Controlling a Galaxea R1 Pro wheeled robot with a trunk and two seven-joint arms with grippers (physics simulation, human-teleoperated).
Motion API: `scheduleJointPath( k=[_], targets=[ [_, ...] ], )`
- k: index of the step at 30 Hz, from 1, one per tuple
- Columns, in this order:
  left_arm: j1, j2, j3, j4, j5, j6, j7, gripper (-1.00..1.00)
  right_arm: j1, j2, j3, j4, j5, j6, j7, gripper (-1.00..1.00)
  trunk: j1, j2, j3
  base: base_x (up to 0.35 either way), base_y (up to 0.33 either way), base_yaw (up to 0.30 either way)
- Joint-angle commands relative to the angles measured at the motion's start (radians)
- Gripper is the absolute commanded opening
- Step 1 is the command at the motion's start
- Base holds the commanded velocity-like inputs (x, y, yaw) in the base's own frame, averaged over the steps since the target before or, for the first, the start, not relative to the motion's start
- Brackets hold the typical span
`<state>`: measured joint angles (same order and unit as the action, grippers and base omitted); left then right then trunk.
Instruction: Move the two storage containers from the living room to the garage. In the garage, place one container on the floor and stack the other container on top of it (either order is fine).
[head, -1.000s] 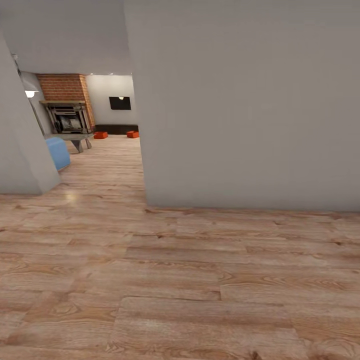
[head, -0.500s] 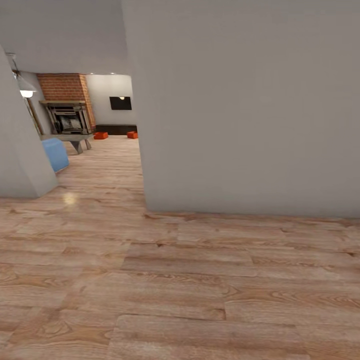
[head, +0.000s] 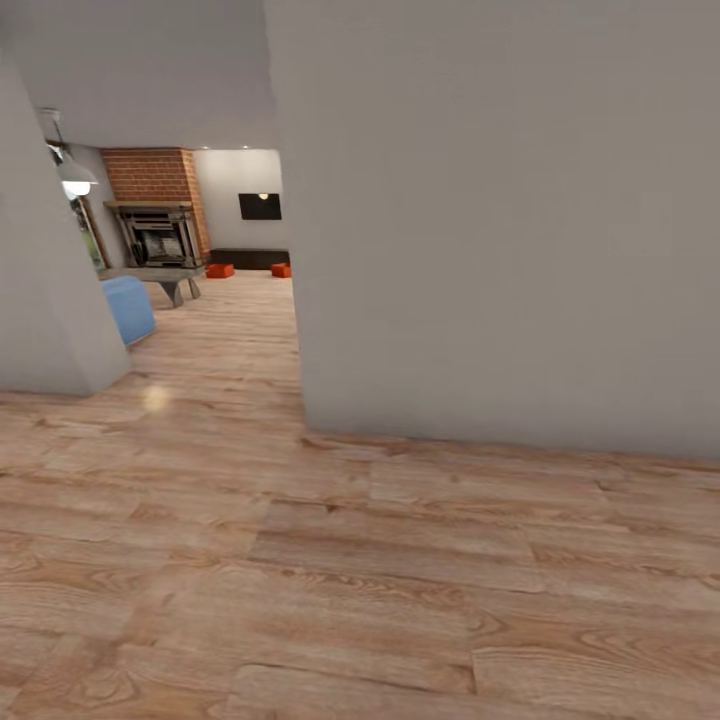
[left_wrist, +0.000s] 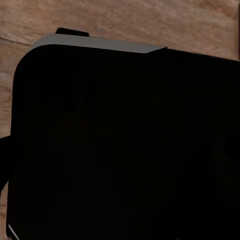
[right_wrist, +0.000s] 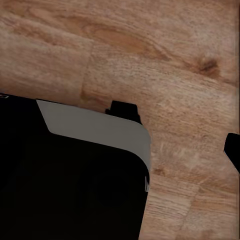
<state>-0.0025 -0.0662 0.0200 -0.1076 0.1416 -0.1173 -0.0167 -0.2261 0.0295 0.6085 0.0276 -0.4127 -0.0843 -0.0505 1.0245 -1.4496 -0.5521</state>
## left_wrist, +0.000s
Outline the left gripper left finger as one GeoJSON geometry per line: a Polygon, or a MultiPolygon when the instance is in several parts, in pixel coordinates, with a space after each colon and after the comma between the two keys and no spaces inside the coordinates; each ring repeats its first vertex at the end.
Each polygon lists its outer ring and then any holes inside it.
{"type": "Polygon", "coordinates": [[[0,138],[0,193],[26,152],[23,134],[0,138]]]}

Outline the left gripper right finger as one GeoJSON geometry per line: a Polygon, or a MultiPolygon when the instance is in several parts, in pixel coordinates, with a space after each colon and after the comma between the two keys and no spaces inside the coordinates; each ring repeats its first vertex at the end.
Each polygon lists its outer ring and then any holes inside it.
{"type": "Polygon", "coordinates": [[[229,133],[225,141],[224,151],[240,173],[240,135],[229,133]]]}

